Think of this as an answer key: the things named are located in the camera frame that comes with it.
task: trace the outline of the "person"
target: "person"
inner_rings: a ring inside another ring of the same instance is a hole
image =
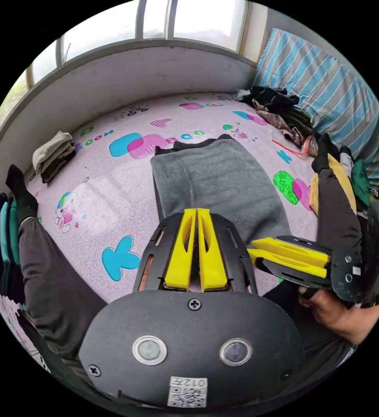
[[[317,241],[332,249],[353,247],[360,252],[359,221],[328,165],[328,153],[335,152],[330,150],[331,145],[328,135],[323,135],[313,162],[319,175]],[[6,184],[17,202],[27,311],[49,348],[79,378],[93,386],[78,354],[88,327],[107,303],[79,276],[38,221],[37,200],[27,191],[23,173],[15,165],[9,167]],[[303,297],[304,291],[306,288],[298,289],[284,281],[264,295],[291,316],[305,353],[303,364],[282,395],[297,392],[329,375],[364,340],[379,317],[379,307],[347,310],[329,291],[318,291],[310,299]]]

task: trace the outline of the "striped pillow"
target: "striped pillow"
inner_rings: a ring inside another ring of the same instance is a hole
[[[359,75],[305,39],[273,29],[254,85],[299,96],[314,128],[364,158],[369,181],[379,186],[379,102]]]

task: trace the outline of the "qr code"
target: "qr code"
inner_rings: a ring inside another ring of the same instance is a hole
[[[170,387],[168,406],[204,408],[207,406],[207,388]]]

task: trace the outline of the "gray pants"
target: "gray pants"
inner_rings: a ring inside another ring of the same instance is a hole
[[[319,179],[318,242],[333,249],[352,246],[360,250],[360,224],[332,170],[323,170]],[[76,375],[91,383],[78,352],[90,323],[106,302],[79,276],[36,218],[20,225],[19,246],[26,306],[38,333]],[[298,305],[296,286],[281,284],[272,291],[268,298],[291,315],[303,338],[306,360],[293,376],[292,391],[335,369],[350,345]]]

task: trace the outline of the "window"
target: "window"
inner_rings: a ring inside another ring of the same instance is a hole
[[[56,41],[49,45],[32,64],[33,81],[36,84],[56,69]]]
[[[63,61],[110,43],[135,38],[138,0],[112,7],[63,35]]]
[[[178,0],[174,38],[213,43],[238,52],[244,0]]]
[[[21,100],[21,98],[27,93],[26,71],[20,75],[19,79],[11,87],[6,98],[0,106],[0,127],[4,123],[4,120],[10,114],[11,110]]]
[[[147,0],[143,23],[144,38],[164,37],[167,9],[168,0]]]

